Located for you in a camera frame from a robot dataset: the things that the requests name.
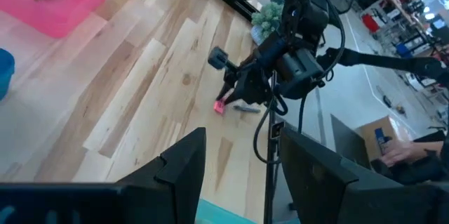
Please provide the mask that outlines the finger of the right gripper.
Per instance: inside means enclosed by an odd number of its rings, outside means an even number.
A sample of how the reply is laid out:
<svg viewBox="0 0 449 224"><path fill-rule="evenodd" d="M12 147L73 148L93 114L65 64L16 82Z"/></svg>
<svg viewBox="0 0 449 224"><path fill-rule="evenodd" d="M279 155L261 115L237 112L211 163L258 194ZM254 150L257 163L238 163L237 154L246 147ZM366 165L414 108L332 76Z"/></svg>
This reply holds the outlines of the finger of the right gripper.
<svg viewBox="0 0 449 224"><path fill-rule="evenodd" d="M228 83L224 83L217 98L216 101L220 102L234 102L234 93L233 93L234 87Z"/></svg>
<svg viewBox="0 0 449 224"><path fill-rule="evenodd" d="M239 92L232 92L231 94L229 94L225 100L224 100L224 104L228 105L232 102L235 102L237 100L242 100L244 97L244 94L239 93Z"/></svg>

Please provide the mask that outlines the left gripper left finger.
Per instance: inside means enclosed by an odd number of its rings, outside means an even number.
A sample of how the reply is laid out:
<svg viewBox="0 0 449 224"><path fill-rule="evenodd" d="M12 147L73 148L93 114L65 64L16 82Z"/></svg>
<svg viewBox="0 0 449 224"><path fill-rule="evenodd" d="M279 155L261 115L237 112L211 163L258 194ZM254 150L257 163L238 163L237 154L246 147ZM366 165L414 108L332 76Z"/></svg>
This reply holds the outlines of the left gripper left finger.
<svg viewBox="0 0 449 224"><path fill-rule="evenodd" d="M198 127L119 180L120 224L194 224L206 165L206 129Z"/></svg>

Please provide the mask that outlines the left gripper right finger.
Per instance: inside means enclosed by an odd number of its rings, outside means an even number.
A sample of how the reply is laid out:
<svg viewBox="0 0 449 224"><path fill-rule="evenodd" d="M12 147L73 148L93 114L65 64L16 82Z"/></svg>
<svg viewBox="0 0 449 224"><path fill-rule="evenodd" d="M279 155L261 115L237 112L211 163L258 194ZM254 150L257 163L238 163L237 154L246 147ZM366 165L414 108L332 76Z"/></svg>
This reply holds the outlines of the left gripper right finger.
<svg viewBox="0 0 449 224"><path fill-rule="evenodd" d="M289 128L280 159L301 224L449 224L449 183L398 183Z"/></svg>

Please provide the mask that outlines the pink eraser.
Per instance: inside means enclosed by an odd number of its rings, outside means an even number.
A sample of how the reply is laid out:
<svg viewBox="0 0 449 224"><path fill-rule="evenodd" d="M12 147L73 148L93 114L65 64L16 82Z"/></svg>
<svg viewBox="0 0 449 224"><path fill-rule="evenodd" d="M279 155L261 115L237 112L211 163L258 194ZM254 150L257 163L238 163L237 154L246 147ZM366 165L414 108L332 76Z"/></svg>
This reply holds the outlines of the pink eraser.
<svg viewBox="0 0 449 224"><path fill-rule="evenodd" d="M216 101L216 99L215 99L215 102L213 104L213 109L218 114L223 115L225 113L226 106L227 105L225 105L224 102Z"/></svg>

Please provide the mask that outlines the person's forearm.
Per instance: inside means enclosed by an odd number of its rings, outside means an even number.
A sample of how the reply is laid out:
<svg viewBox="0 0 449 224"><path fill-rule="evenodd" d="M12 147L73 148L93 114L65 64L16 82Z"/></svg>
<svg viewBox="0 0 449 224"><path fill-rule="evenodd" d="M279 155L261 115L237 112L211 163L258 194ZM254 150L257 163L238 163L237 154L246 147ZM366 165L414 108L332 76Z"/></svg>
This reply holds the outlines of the person's forearm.
<svg viewBox="0 0 449 224"><path fill-rule="evenodd" d="M415 147L419 152L435 152L437 155L440 155L443 148L446 145L446 141L436 141L436 142L420 142L415 143Z"/></svg>

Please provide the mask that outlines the grey crayon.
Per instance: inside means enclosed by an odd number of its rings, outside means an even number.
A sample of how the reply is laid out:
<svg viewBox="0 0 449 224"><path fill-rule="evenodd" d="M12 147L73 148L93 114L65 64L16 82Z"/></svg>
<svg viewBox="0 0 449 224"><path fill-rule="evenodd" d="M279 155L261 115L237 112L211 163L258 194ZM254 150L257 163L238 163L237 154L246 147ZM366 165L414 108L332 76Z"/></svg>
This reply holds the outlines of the grey crayon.
<svg viewBox="0 0 449 224"><path fill-rule="evenodd" d="M241 112L249 112L249 113L260 113L261 110L256 107L251 106L245 106L245 105L234 105L233 108L235 110L241 111Z"/></svg>

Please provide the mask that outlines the dark grey laptop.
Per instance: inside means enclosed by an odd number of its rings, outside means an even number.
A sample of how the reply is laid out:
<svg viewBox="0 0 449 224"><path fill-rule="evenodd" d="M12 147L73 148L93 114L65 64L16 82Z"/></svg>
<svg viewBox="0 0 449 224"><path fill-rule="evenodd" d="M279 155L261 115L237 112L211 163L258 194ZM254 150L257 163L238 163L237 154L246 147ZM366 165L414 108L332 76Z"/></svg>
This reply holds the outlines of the dark grey laptop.
<svg viewBox="0 0 449 224"><path fill-rule="evenodd" d="M333 128L336 153L353 161L354 163L357 163L360 166L371 169L364 139L362 139L357 132L349 128L333 114L330 118Z"/></svg>

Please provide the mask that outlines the green artificial plant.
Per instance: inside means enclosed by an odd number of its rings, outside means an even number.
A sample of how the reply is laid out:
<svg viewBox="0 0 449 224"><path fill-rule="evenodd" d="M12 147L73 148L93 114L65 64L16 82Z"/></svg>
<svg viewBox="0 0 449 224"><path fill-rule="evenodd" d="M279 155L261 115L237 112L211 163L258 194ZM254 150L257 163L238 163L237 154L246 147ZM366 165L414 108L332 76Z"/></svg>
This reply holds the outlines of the green artificial plant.
<svg viewBox="0 0 449 224"><path fill-rule="evenodd" d="M279 27L282 11L283 4L270 2L252 14L251 36L258 46Z"/></svg>

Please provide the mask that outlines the cardboard box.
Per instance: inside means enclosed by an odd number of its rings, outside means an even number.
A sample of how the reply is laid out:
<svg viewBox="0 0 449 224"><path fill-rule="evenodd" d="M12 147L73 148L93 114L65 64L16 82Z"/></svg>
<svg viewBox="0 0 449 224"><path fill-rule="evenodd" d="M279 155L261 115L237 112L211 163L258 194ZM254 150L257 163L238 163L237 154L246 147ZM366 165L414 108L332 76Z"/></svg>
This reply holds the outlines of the cardboard box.
<svg viewBox="0 0 449 224"><path fill-rule="evenodd" d="M413 139L406 126L392 118L385 116L358 128L364 139L368 160L380 158L384 155L384 144L389 141L411 141Z"/></svg>

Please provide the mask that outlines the person's hand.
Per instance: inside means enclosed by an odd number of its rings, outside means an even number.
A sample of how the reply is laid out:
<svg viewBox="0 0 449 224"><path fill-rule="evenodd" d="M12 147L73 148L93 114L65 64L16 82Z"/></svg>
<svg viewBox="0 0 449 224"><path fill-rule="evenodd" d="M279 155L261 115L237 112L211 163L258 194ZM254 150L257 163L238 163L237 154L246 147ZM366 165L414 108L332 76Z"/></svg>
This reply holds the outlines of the person's hand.
<svg viewBox="0 0 449 224"><path fill-rule="evenodd" d="M389 141L384 145L384 154L380 160L387 166L397 163L412 163L427 156L426 150L418 143Z"/></svg>

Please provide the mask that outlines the pink plastic bin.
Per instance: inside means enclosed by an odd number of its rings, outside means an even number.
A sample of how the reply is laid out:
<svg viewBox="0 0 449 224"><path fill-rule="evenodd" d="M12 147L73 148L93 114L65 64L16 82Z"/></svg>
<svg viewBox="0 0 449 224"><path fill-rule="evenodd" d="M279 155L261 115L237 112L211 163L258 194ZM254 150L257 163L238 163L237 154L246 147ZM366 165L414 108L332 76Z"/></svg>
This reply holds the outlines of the pink plastic bin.
<svg viewBox="0 0 449 224"><path fill-rule="evenodd" d="M0 0L0 11L54 38L70 33L105 0Z"/></svg>

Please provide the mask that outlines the blue plastic bin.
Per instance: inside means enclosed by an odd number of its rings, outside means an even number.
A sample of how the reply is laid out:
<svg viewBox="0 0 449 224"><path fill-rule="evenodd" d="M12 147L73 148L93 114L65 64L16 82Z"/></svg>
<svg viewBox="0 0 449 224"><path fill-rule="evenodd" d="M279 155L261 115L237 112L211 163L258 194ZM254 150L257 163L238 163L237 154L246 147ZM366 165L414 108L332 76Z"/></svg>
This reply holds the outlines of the blue plastic bin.
<svg viewBox="0 0 449 224"><path fill-rule="evenodd" d="M0 100L3 100L8 93L14 72L15 58L11 53L0 48Z"/></svg>

